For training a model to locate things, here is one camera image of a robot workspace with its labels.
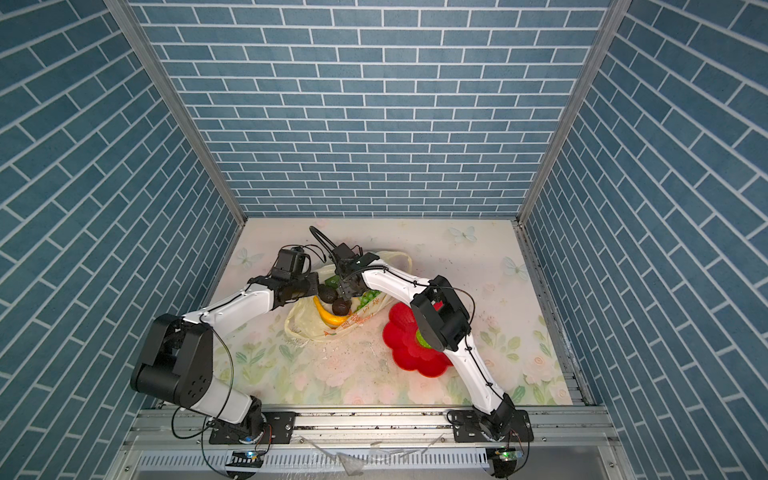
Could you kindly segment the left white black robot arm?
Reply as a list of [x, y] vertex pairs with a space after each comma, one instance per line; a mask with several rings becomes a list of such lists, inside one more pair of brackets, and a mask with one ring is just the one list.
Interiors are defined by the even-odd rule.
[[148, 330], [131, 376], [133, 390], [207, 418], [230, 443], [260, 441], [266, 429], [259, 399], [214, 374], [215, 345], [248, 321], [318, 291], [318, 274], [302, 246], [279, 250], [266, 275], [213, 305], [182, 315], [157, 317]]

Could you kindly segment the dark fake avocado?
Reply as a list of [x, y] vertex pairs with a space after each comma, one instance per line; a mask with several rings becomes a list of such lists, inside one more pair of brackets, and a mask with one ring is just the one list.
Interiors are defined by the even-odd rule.
[[333, 304], [338, 299], [338, 292], [335, 288], [320, 284], [318, 286], [317, 296], [322, 302]]

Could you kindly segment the dark brown fake fruit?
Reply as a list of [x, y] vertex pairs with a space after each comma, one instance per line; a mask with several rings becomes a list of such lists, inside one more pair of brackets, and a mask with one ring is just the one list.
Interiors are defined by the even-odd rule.
[[352, 302], [343, 298], [336, 299], [332, 305], [332, 313], [336, 316], [346, 317], [350, 314]]

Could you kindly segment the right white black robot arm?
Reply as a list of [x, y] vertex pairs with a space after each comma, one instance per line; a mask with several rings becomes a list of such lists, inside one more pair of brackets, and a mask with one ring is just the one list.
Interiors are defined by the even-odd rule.
[[478, 428], [489, 440], [533, 440], [527, 413], [515, 407], [482, 361], [471, 332], [472, 313], [446, 278], [408, 274], [372, 252], [344, 243], [326, 248], [344, 295], [377, 290], [410, 307], [426, 343], [445, 354], [456, 369], [476, 411]]

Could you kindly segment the green spotted fake fruit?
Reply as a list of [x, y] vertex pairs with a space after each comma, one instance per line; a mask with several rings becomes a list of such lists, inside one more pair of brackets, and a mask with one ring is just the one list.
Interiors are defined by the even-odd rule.
[[421, 331], [420, 331], [420, 330], [417, 330], [417, 331], [416, 331], [416, 333], [415, 333], [415, 340], [417, 341], [417, 343], [418, 343], [418, 344], [419, 344], [419, 345], [420, 345], [422, 348], [425, 348], [425, 349], [431, 349], [431, 346], [430, 346], [430, 345], [429, 345], [429, 343], [428, 343], [428, 342], [427, 342], [427, 341], [424, 339], [424, 337], [423, 337], [423, 335], [422, 335], [422, 333], [421, 333]]

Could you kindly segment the red flower-shaped plate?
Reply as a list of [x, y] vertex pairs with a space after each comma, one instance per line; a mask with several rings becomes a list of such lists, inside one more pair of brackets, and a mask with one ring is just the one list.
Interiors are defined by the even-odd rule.
[[382, 339], [391, 350], [395, 364], [402, 370], [418, 372], [427, 378], [437, 378], [452, 366], [448, 357], [431, 347], [422, 348], [415, 340], [419, 330], [411, 308], [405, 303], [392, 306]]

